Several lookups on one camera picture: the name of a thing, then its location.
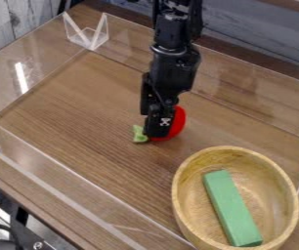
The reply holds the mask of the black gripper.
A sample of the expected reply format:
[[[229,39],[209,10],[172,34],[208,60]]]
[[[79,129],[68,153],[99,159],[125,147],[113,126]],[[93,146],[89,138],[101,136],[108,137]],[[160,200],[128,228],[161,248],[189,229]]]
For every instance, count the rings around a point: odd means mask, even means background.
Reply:
[[[153,58],[149,74],[143,75],[141,115],[147,115],[145,134],[149,138],[164,138],[172,128],[179,95],[192,90],[201,63],[200,51],[193,46],[167,50],[152,45]],[[163,104],[155,104],[155,96]]]

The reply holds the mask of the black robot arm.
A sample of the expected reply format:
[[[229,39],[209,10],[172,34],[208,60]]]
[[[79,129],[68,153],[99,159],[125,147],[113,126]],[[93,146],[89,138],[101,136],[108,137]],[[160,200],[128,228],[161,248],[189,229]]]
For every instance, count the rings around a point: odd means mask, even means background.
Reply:
[[[201,37],[203,0],[153,0],[153,43],[149,71],[143,76],[141,115],[151,140],[175,137],[185,124],[179,96],[191,91],[201,54],[193,41]]]

